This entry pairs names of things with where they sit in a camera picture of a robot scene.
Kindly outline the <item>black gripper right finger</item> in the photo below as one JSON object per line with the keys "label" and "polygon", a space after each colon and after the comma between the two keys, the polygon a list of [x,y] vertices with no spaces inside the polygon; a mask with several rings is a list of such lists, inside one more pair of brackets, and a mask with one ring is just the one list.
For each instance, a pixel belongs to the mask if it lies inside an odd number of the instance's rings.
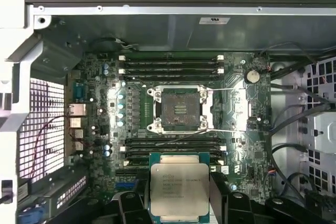
{"label": "black gripper right finger", "polygon": [[210,173],[209,193],[218,223],[329,223],[286,198],[269,198],[262,205],[240,191],[231,191],[222,173]]}

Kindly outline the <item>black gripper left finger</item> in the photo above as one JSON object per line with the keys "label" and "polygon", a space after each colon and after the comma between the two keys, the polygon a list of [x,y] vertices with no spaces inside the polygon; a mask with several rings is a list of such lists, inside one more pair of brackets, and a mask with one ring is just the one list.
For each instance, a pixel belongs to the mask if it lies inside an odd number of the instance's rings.
{"label": "black gripper left finger", "polygon": [[139,173],[131,191],[117,193],[107,203],[83,198],[49,220],[56,224],[83,223],[151,223],[148,173]]}

